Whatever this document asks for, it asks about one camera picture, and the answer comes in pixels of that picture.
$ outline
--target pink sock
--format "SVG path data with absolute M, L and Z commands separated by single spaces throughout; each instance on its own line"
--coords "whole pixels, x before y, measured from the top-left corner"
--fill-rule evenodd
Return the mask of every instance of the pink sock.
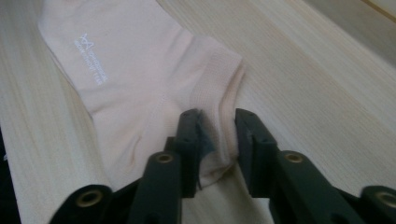
M 154 0 L 46 0 L 39 29 L 92 116 L 113 189 L 142 175 L 192 108 L 205 114 L 216 148 L 201 163 L 201 183 L 233 164 L 239 55 L 192 35 Z

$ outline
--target wooden table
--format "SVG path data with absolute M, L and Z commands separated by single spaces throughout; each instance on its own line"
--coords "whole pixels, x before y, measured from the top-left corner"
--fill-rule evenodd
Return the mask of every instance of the wooden table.
M 360 0 L 160 0 L 181 25 L 244 57 L 236 106 L 262 118 L 336 187 L 396 189 L 396 24 Z M 108 184 L 92 121 L 50 58 L 41 1 L 0 6 L 0 123 L 23 223 Z M 238 169 L 183 201 L 184 223 L 271 223 Z

